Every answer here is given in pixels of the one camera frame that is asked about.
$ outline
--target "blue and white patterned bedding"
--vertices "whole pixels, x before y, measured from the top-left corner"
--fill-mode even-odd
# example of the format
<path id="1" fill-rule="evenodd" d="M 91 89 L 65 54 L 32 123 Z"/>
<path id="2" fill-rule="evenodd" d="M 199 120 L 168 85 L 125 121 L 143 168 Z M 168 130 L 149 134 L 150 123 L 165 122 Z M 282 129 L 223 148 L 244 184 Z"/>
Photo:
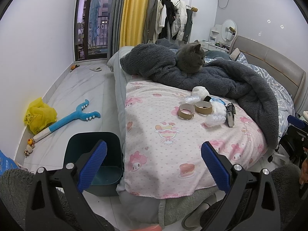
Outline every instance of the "blue and white patterned bedding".
<path id="1" fill-rule="evenodd" d="M 215 59 L 205 58 L 204 60 L 205 63 L 209 63 L 211 61 L 214 61 Z M 267 84 L 274 92 L 278 104 L 279 140 L 280 140 L 280 138 L 286 133 L 288 128 L 288 121 L 287 121 L 288 116 L 295 115 L 294 105 L 291 96 L 279 82 L 277 82 L 272 76 L 270 76 L 269 73 L 267 73 L 265 69 L 249 64 L 247 62 L 245 55 L 242 52 L 240 53 L 237 61 L 253 69 L 259 75 L 261 75 L 261 77 L 267 81 Z"/>

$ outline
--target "tape roll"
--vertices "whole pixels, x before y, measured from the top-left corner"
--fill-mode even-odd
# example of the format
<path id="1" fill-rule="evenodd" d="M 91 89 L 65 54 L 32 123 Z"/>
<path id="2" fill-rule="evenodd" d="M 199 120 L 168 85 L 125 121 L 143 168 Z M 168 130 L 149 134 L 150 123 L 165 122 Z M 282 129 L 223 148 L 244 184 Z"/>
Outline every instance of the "tape roll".
<path id="1" fill-rule="evenodd" d="M 179 110 L 177 111 L 177 115 L 185 120 L 192 119 L 194 114 L 195 114 L 195 107 L 188 103 L 181 104 L 179 106 Z"/>
<path id="2" fill-rule="evenodd" d="M 210 102 L 196 102 L 195 104 L 196 112 L 202 115 L 209 115 L 212 113 L 212 104 Z"/>

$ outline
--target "cable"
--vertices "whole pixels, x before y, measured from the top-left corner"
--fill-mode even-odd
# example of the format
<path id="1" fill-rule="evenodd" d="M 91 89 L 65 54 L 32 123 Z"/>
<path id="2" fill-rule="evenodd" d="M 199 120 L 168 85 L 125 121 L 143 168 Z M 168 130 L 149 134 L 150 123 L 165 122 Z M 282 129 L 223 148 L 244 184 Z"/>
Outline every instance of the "cable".
<path id="1" fill-rule="evenodd" d="M 219 6 L 219 0 L 218 0 L 218 7 L 219 7 L 220 9 L 224 9 L 224 8 L 226 8 L 226 7 L 228 6 L 228 3 L 229 3 L 229 0 L 227 1 L 227 5 L 226 5 L 225 7 L 223 7 L 223 8 L 221 8 L 221 7 Z"/>

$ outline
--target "chair wheel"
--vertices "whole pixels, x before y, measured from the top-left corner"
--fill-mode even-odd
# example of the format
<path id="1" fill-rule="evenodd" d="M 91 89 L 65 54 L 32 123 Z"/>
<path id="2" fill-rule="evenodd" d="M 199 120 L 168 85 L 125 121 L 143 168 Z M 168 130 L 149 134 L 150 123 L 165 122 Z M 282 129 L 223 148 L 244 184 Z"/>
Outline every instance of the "chair wheel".
<path id="1" fill-rule="evenodd" d="M 269 158 L 267 158 L 267 161 L 271 163 L 273 161 L 273 156 L 270 156 Z"/>

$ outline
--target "person's hand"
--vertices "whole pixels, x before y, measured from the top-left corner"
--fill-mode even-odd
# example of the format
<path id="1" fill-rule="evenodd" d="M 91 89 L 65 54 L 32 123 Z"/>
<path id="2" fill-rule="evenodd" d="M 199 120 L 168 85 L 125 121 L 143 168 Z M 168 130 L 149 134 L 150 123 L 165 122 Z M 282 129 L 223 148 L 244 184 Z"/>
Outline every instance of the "person's hand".
<path id="1" fill-rule="evenodd" d="M 304 185 L 308 182 L 308 159 L 304 160 L 303 164 L 301 165 L 301 177 L 299 178 L 299 184 Z"/>

